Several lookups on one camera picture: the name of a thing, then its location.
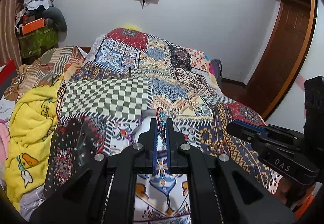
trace yellow blanket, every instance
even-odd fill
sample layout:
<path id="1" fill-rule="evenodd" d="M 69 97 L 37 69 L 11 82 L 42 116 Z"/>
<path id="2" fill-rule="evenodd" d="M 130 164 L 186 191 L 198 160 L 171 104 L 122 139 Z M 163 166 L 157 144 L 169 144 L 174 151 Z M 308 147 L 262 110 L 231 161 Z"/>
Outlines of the yellow blanket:
<path id="1" fill-rule="evenodd" d="M 29 90 L 17 102 L 10 119 L 4 178 L 7 196 L 18 211 L 22 195 L 45 182 L 61 80 L 62 77 L 52 87 Z"/>

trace silver bolt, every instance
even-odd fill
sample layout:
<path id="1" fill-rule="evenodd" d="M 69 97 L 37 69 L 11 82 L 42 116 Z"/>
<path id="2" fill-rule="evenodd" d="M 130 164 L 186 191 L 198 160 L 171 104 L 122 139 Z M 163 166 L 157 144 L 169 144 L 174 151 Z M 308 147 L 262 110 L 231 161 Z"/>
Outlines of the silver bolt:
<path id="1" fill-rule="evenodd" d="M 95 155 L 95 160 L 96 161 L 102 161 L 103 159 L 105 159 L 104 154 L 100 153 L 100 154 Z"/>
<path id="2" fill-rule="evenodd" d="M 220 154 L 218 158 L 223 162 L 227 162 L 229 160 L 229 156 L 227 154 Z"/>
<path id="3" fill-rule="evenodd" d="M 134 148 L 135 150 L 141 150 L 141 149 L 143 148 L 143 145 L 140 144 L 140 143 L 133 144 L 133 148 Z"/>
<path id="4" fill-rule="evenodd" d="M 190 149 L 190 145 L 189 145 L 189 144 L 182 144 L 182 145 L 180 145 L 180 148 L 181 148 L 182 150 L 187 151 L 187 150 Z"/>

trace person's hand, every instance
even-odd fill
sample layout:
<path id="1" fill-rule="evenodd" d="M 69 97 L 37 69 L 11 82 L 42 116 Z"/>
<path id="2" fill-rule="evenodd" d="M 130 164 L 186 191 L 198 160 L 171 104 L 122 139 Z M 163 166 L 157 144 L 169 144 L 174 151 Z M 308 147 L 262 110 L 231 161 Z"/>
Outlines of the person's hand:
<path id="1" fill-rule="evenodd" d="M 289 178 L 282 177 L 278 183 L 278 188 L 274 196 L 279 199 L 279 201 L 283 204 L 286 204 L 287 198 L 286 194 L 291 189 L 293 181 Z M 310 188 L 307 188 L 305 196 L 300 199 L 296 206 L 300 206 L 304 204 L 304 202 L 308 199 L 308 197 L 312 194 L 315 188 L 315 184 L 312 185 Z"/>

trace wooden door frame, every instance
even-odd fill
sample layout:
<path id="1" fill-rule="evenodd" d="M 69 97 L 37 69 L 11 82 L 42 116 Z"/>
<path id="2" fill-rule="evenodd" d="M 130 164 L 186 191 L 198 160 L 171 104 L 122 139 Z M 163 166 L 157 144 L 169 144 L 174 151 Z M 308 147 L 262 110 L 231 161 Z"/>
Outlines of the wooden door frame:
<path id="1" fill-rule="evenodd" d="M 264 53 L 263 53 L 263 55 L 262 55 L 262 57 L 260 59 L 260 62 L 258 63 L 258 66 L 256 67 L 253 75 L 251 76 L 249 82 L 246 85 L 247 90 L 249 89 L 249 85 L 251 85 L 251 83 L 253 82 L 253 79 L 255 77 L 257 77 L 258 73 L 261 70 L 262 63 L 264 62 L 264 60 L 268 56 L 268 53 L 270 51 L 270 46 L 271 46 L 271 44 L 273 42 L 275 33 L 276 33 L 278 25 L 279 25 L 282 9 L 283 9 L 283 2 L 281 1 L 280 7 L 279 7 L 279 12 L 278 12 L 277 19 L 276 19 L 276 23 L 275 23 L 275 25 L 273 27 L 273 31 L 272 31 L 272 34 L 270 36 L 269 42 L 268 42 L 268 44 L 266 46 L 266 49 L 264 50 Z M 305 39 L 304 39 L 304 42 L 302 44 L 302 48 L 301 48 L 301 50 L 299 52 L 299 55 L 297 57 L 297 60 L 296 60 L 296 62 L 294 64 L 294 66 L 293 66 L 288 78 L 286 79 L 285 83 L 283 84 L 281 90 L 276 95 L 275 99 L 270 103 L 268 108 L 261 114 L 261 117 L 264 120 L 268 119 L 270 117 L 270 115 L 275 111 L 275 109 L 279 106 L 279 104 L 281 103 L 281 101 L 283 100 L 283 98 L 286 96 L 289 89 L 293 85 L 297 75 L 299 74 L 299 71 L 300 71 L 300 69 L 301 69 L 301 67 L 302 67 L 302 65 L 303 65 L 303 63 L 304 63 L 304 61 L 306 59 L 307 53 L 309 51 L 311 41 L 313 39 L 315 23 L 316 23 L 316 16 L 317 16 L 317 0 L 311 0 L 309 21 L 308 21 L 308 26 L 307 26 L 307 30 L 306 30 Z"/>

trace brown striped curtain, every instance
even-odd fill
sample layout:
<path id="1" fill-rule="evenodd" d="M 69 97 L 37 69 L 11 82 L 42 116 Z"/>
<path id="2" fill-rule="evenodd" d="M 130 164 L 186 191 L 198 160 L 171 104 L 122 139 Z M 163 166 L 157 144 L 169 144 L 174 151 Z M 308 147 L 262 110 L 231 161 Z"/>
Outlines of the brown striped curtain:
<path id="1" fill-rule="evenodd" d="M 9 59 L 15 61 L 16 68 L 21 65 L 19 43 L 15 32 L 15 18 L 23 8 L 24 0 L 0 1 L 0 65 Z"/>

